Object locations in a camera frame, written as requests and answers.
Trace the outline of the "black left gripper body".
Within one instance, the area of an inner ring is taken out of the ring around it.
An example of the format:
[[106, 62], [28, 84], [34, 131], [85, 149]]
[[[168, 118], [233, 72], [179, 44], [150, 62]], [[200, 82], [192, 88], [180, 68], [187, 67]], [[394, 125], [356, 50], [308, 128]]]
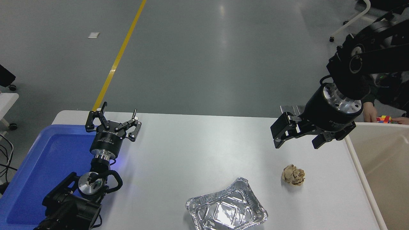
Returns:
[[99, 154], [101, 151], [108, 152], [111, 156], [118, 156], [122, 142], [127, 133], [124, 130], [115, 132], [114, 130], [105, 130], [97, 128], [95, 138], [89, 149], [93, 155]]

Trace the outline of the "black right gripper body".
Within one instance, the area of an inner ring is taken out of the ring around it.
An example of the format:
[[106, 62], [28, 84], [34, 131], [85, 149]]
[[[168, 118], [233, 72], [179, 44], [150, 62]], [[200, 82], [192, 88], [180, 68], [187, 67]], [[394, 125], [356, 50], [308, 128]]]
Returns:
[[354, 119], [362, 111], [360, 100], [346, 97], [336, 86], [320, 86], [300, 117], [323, 131], [333, 133], [340, 140], [356, 127]]

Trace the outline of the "person's right hand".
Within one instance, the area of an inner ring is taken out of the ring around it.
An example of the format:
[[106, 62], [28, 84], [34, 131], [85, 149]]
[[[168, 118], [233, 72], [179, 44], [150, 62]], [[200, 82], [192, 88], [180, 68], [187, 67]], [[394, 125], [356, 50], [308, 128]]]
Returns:
[[377, 123], [377, 109], [372, 102], [363, 103], [364, 122]]

